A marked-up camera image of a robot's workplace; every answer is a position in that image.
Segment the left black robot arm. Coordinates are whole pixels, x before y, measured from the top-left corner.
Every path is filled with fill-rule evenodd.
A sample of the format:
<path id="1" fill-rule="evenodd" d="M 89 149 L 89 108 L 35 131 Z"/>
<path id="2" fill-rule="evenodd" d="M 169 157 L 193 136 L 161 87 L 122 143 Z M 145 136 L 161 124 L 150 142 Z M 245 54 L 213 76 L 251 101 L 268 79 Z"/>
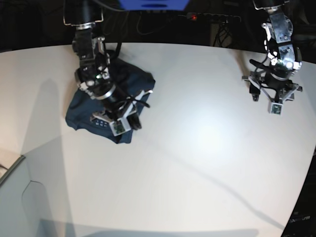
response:
<path id="1" fill-rule="evenodd" d="M 261 27 L 266 32 L 264 40 L 265 59 L 262 62 L 249 60 L 255 67 L 250 75 L 242 80 L 249 83 L 249 93 L 254 102 L 264 93 L 269 100 L 268 112 L 281 115 L 283 104 L 294 100 L 295 91 L 302 87 L 294 83 L 290 77 L 302 66 L 302 55 L 292 42 L 293 24 L 284 14 L 282 6 L 287 0 L 254 0 L 256 10 L 264 10 L 268 14 Z"/>

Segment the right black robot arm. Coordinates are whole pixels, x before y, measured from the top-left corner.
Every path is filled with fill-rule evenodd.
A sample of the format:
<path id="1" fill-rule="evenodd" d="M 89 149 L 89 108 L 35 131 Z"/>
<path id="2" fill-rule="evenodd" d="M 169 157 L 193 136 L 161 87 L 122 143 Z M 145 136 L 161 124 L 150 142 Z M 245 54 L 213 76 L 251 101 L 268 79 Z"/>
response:
<path id="1" fill-rule="evenodd" d="M 96 24 L 103 22 L 102 5 L 96 0 L 66 0 L 63 21 L 76 29 L 72 48 L 79 58 L 75 71 L 78 88 L 100 106 L 91 112 L 91 121 L 105 124 L 114 137 L 141 129 L 137 106 L 149 107 L 142 99 L 152 90 L 131 94 L 111 76 L 111 61 L 118 58 L 121 43 L 110 54 L 105 36 L 95 30 Z"/>

